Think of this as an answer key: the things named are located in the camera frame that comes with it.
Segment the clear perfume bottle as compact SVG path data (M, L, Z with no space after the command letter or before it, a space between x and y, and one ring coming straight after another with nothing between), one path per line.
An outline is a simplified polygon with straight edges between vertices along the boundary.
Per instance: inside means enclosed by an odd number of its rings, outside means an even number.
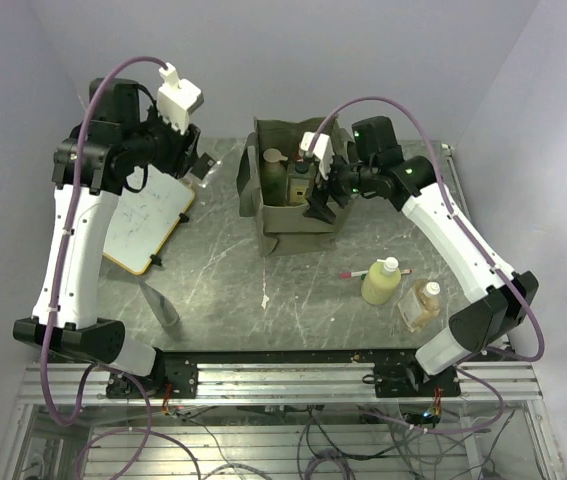
M312 169L303 162L291 162L287 168L287 204L302 205L313 178Z

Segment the olive green canvas bag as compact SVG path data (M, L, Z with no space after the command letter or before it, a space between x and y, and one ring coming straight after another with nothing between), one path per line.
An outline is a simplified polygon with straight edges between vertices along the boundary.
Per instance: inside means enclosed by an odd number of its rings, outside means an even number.
M299 152L303 135L315 131L322 121L321 117L301 122L254 120L254 130L248 136L240 160L236 185L239 215L255 219L259 255L263 258L333 250L351 215L355 205L353 200L344 208L330 200L328 207L335 214L333 224L306 217L305 202L288 203L290 187L287 182L279 185L277 196L282 200L280 205L270 202L266 186L262 183L264 152L274 148L290 159Z

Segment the green lotion bottle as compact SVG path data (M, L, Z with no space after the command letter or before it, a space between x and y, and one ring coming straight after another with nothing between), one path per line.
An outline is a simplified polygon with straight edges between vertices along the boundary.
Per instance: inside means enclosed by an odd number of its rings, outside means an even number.
M261 187L264 203L283 206L287 191L287 158L275 148L263 152Z

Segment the clear square bottle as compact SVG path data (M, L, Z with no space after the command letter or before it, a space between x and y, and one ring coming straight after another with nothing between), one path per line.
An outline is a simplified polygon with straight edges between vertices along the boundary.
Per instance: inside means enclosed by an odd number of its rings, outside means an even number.
M188 173L190 183L199 188L207 188L216 179L221 164L220 159L207 152L200 154Z

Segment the yellow-green pump bottle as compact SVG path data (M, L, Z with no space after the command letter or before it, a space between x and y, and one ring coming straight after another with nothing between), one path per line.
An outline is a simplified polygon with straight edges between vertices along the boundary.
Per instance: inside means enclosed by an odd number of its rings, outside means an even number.
M362 298L371 305L385 304L402 278L399 261L395 257L387 257L374 262L361 286Z

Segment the amber liquid bottle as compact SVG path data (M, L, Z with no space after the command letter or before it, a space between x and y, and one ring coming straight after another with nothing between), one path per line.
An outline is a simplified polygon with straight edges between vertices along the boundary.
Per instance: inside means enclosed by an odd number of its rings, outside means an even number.
M410 332L421 330L440 312L441 287L438 282L416 280L398 302L398 311Z

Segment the grey metallic tube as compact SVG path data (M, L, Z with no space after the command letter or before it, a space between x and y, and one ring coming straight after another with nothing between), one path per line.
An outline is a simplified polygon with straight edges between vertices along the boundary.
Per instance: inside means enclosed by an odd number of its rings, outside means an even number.
M158 322L165 328L175 326L180 320L180 315L171 301L144 280L139 280L138 284Z

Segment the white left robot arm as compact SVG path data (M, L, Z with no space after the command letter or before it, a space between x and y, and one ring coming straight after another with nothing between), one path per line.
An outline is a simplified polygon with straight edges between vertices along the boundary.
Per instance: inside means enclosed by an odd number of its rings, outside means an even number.
M167 383L159 351L134 340L121 321L97 314L100 261L119 198L132 189L128 176L155 167L181 178L194 166L200 130L189 116L203 96L186 79L164 81L142 119L144 90L133 80L91 82L90 92L103 95L92 119L75 126L54 153L56 219L45 279L32 314L15 321L13 337L125 371L141 395L155 397Z

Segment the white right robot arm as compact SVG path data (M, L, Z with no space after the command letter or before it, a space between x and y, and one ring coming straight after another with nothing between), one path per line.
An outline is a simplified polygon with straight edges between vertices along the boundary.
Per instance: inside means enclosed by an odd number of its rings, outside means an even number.
M413 394L428 394L439 373L478 353L518 327L528 314L539 284L531 272L517 272L480 236L438 182L435 164L423 156L405 158L393 124L377 116L355 123L353 161L336 154L322 131L304 133L299 152L317 168L307 195L306 216L335 221L328 207L345 207L354 197L380 197L428 238L458 280L469 304L415 354L416 364L403 373Z

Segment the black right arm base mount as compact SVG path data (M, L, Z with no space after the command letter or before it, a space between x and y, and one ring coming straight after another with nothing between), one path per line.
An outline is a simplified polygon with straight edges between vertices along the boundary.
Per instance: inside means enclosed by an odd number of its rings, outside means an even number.
M427 374L415 360L375 364L362 383L374 388L377 398L458 397L461 388L453 367L437 375Z

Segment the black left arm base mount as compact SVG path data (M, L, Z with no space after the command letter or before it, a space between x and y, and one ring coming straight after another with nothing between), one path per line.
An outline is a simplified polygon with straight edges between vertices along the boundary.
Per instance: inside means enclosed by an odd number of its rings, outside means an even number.
M194 399L198 389L199 370L189 360L167 359L162 374L137 380L150 399ZM108 399L142 399L139 388L122 374L111 374L106 386Z

